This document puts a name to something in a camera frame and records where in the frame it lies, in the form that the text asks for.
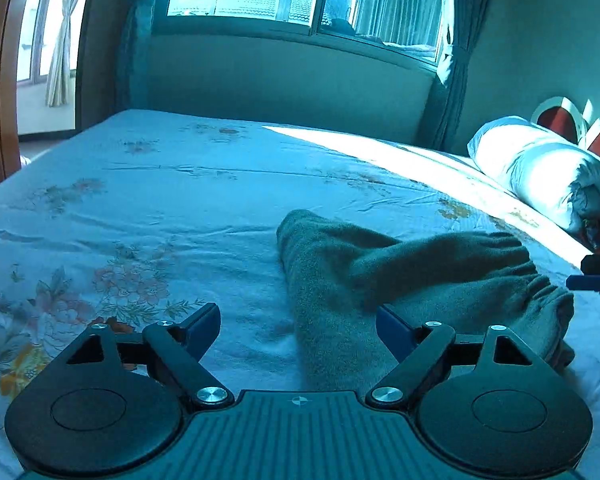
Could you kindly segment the grey-green fleece pants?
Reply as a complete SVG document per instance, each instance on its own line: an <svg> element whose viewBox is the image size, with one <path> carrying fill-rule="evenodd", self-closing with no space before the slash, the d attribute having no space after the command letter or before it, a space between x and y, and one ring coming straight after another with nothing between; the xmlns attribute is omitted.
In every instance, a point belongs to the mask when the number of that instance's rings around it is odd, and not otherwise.
<svg viewBox="0 0 600 480"><path fill-rule="evenodd" d="M295 210L277 229L296 319L303 388L359 394L396 360L376 333L384 304L408 325L441 322L460 334L511 328L554 370L573 358L565 343L573 296L541 274L507 232L445 233L397 240Z"/></svg>

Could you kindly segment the rolled white blue duvet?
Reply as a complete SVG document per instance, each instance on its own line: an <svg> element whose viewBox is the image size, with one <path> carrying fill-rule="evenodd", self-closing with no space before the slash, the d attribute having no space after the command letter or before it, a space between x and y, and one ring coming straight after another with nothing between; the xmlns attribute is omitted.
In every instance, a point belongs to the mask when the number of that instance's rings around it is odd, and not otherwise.
<svg viewBox="0 0 600 480"><path fill-rule="evenodd" d="M585 244L584 220L600 220L600 157L518 116L487 122L467 144L476 166Z"/></svg>

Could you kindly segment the red white headboard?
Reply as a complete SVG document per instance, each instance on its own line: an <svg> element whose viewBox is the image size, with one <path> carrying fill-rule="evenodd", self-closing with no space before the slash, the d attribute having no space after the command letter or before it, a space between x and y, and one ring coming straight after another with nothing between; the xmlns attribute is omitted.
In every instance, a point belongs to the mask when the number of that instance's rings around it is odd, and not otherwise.
<svg viewBox="0 0 600 480"><path fill-rule="evenodd" d="M580 112L565 96L553 96L541 102L531 115L531 121L552 130L579 148L600 156L600 116L588 117L590 102Z"/></svg>

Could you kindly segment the light blue floral bed sheet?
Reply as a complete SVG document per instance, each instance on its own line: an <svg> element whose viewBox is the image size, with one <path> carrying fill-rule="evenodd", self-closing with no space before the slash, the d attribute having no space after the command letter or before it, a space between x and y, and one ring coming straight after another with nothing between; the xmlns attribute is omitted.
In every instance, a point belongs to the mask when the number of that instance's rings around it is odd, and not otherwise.
<svg viewBox="0 0 600 480"><path fill-rule="evenodd" d="M277 247L307 210L397 240L507 232L573 296L554 370L494 324L416 405L303 388ZM465 157L364 136L128 110L0 184L0 479L600 479L588 250ZM186 408L116 336L220 308Z"/></svg>

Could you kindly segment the teal right window curtain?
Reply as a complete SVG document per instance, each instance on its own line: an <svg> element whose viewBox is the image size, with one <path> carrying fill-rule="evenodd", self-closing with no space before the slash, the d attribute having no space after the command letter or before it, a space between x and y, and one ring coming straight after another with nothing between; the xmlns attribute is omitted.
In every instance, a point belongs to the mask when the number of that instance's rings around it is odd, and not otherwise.
<svg viewBox="0 0 600 480"><path fill-rule="evenodd" d="M425 148L448 148L460 125L468 68L490 0L442 0L442 44L434 82L418 125Z"/></svg>

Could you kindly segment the teal window curtain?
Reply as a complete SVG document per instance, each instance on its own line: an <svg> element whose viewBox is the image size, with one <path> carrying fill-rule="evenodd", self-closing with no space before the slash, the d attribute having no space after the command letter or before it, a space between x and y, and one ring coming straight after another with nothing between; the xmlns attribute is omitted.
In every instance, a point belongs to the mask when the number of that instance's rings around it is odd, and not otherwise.
<svg viewBox="0 0 600 480"><path fill-rule="evenodd" d="M490 0L442 0L442 44L434 82L418 125L425 148L448 148L460 125L468 68Z"/></svg>
<svg viewBox="0 0 600 480"><path fill-rule="evenodd" d="M143 108L148 97L146 75L157 0L129 0L117 53L116 110Z"/></svg>

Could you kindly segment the sheer white window curtain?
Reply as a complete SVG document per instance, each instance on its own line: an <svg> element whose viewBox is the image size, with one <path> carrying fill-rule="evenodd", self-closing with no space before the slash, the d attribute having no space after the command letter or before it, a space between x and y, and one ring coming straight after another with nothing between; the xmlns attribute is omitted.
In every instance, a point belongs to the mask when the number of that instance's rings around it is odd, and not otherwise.
<svg viewBox="0 0 600 480"><path fill-rule="evenodd" d="M434 47L442 0L355 0L353 29L392 46Z"/></svg>

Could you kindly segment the teal left window curtain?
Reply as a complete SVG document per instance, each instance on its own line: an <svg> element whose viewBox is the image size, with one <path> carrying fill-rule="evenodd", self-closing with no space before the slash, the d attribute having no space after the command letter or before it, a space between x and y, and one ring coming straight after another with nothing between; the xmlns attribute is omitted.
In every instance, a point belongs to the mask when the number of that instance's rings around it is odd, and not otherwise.
<svg viewBox="0 0 600 480"><path fill-rule="evenodd" d="M146 75L157 0L129 0L117 53L116 110L143 108L148 97Z"/></svg>

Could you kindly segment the beige hallway curtain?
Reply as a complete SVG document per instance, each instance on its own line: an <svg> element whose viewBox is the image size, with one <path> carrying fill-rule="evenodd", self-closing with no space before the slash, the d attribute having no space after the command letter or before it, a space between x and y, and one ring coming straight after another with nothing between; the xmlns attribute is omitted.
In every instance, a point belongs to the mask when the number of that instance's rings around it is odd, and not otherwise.
<svg viewBox="0 0 600 480"><path fill-rule="evenodd" d="M71 17L79 0L61 0L61 22L47 74L45 103L48 107L68 103L71 68Z"/></svg>

